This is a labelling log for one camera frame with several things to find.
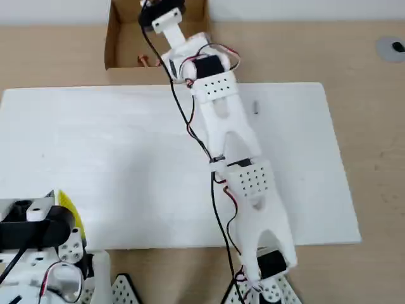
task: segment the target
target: mounting hole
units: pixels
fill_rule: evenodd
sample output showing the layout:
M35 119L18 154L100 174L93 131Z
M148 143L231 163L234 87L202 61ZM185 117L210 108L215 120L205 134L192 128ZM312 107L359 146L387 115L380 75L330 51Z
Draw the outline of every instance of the mounting hole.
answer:
M398 53L405 53L405 46L402 43L400 43L399 41L394 42L392 44L392 48L395 51L397 51Z
M31 204L31 203L32 203L32 201L30 201L29 199L25 199L25 200L22 200L22 201L16 201L16 202L15 202L15 204L16 204L17 206L21 206L21 207L27 206L27 205L29 205L29 204Z

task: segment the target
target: wooden table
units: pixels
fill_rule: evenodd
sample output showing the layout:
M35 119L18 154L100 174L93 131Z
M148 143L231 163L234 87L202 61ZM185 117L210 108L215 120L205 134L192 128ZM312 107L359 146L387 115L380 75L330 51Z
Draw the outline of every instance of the wooden table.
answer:
M222 23L213 32L242 54L241 82L325 86L363 242L298 247L290 280L303 302L403 303L405 63L382 62L375 41L404 40L405 22ZM0 28L0 90L164 83L127 69L112 81L105 33L105 26ZM110 254L112 276L129 272L147 304L219 303L230 280L223 249Z

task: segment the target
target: white plastic part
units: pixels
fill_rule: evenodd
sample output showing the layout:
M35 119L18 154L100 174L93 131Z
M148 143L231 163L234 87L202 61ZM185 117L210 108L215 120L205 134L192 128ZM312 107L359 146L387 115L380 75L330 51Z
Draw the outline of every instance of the white plastic part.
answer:
M111 289L113 304L139 304L138 298L125 275L118 275Z
M0 222L7 217L15 201L15 199L0 199Z
M198 79L192 93L200 104L208 133L208 149L213 157L224 154L229 132L238 135L253 157L262 154L256 133L247 122L232 71ZM226 115L217 113L215 107L219 104L226 107Z
M185 37L178 24L183 20L178 8L160 16L152 21L152 27L157 34L164 33L171 48L176 48L185 43Z
M94 292L92 304L111 304L111 261L106 251L93 252Z
M79 227L74 227L68 240L59 246L59 257L67 263L79 262L84 254L83 242Z
M82 295L77 303L90 304L94 294L94 277L88 278L84 281Z
M27 210L27 221L40 222L44 220L49 210L54 205L54 200L54 197L34 199Z
M233 165L223 173L228 186L238 202L239 212L235 229L240 261L252 282L260 281L257 260L259 240L279 250L288 268L297 264L297 256L290 231L287 212L278 194L273 171L268 160L257 159L247 167Z

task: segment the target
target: white board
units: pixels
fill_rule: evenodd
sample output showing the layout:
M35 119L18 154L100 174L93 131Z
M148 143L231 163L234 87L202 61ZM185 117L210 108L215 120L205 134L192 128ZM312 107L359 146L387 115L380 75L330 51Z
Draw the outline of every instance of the white board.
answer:
M176 90L190 113L189 92ZM322 85L240 90L296 244L360 241ZM194 129L204 140L198 112ZM0 197L64 190L82 216L90 249L223 245L207 159L186 133L168 86L7 90L0 145ZM225 223L233 204L220 187L217 197Z

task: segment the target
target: black cable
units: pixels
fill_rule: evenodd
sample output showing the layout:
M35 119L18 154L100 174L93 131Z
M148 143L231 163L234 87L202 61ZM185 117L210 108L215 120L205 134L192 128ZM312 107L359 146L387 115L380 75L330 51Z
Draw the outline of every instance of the black cable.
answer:
M232 245L234 246L234 248L236 249L236 251L238 252L238 254L239 254L239 255L242 255L242 253L240 252L238 246L236 246L236 244L234 243L232 237L230 236L230 232L229 232L230 223L232 223L232 221L233 221L233 220L236 218L236 216L238 215L238 211L239 211L238 204L237 204L237 202L236 202L236 199L228 192L228 186L225 186L225 187L223 188L223 192L225 192L225 194L226 194L227 196L229 196L229 198L232 200L232 202L233 202L234 205L235 205L235 215L234 215L234 216L228 221L228 223L227 223L227 236L228 236L230 242L232 243Z
M239 297L239 301L241 303L245 303L245 301L243 299L243 296L240 293L239 285L238 285L238 283L237 283L237 281L235 279L234 263L232 261L232 255L231 255L231 252L230 252L230 247L229 247L229 242L228 242L228 239L227 239L227 235L225 234L225 231L223 230L221 219L220 219L220 216L218 214L218 210L216 209L214 183L215 183L215 172L211 172L211 200L213 202L213 209L214 209L216 221L218 222L218 225L220 226L220 230L221 230L221 233L222 233L222 236L223 236L223 240L225 241L225 246L227 247L228 262L229 262L230 271L232 273L232 282L235 284L235 288L236 288L236 292L237 292L238 297Z
M140 11L141 14L143 14L143 12L144 12L144 10L145 10L145 8L146 8L146 4L147 4L147 1L145 1L144 5L142 6L142 9L141 9L141 11ZM171 75L170 75L169 69L167 69L167 66L166 66L166 64L164 63L164 61L163 61L162 57L160 56L159 52L156 50L156 48L153 46L153 43L152 43L151 40L148 38L148 36L147 36L147 34L146 34L146 31L145 31L145 28L141 25L141 26L140 26L140 29L141 29L141 31L142 31L142 35L144 36L146 43L147 43L147 44L149 45L149 47L152 49L152 51L153 51L153 53L156 55L156 57L158 57L158 59L159 59L161 65L162 65L162 67L165 69L165 72L166 72L166 74L167 74L167 76L168 76L168 78L169 78L171 93L173 94L174 100L176 101L176 104L177 104L177 108L178 108L178 110L179 110L179 112L180 112L180 114L181 114L181 116L182 116L182 118L183 118L185 124L187 125L187 124L188 124L188 120L187 120L187 117L186 117L185 114L184 114L184 111L183 111L182 106L180 105L180 102L178 101L178 98L177 98L177 95L176 95L176 92L175 92L175 87L174 87L173 79L172 79L172 77L171 77ZM190 133L192 134L192 137L198 142L198 144L200 145L200 147L202 148L202 150L204 150L204 152L208 155L209 160L210 160L211 162L213 162L214 159L212 158L212 156L211 156L211 154L209 153L209 151L208 151L207 147L205 146L205 144L200 140L200 138L197 137L196 133L194 132L194 130L193 130L191 127L189 127L189 130L190 130Z
M0 284L3 283L3 281L6 279L11 270L13 270L14 266L17 264L19 259L21 259L21 257L23 256L23 254L26 252L27 249L28 246L24 246L20 250L18 250L18 253L14 256L11 262L7 265L6 269L0 275Z

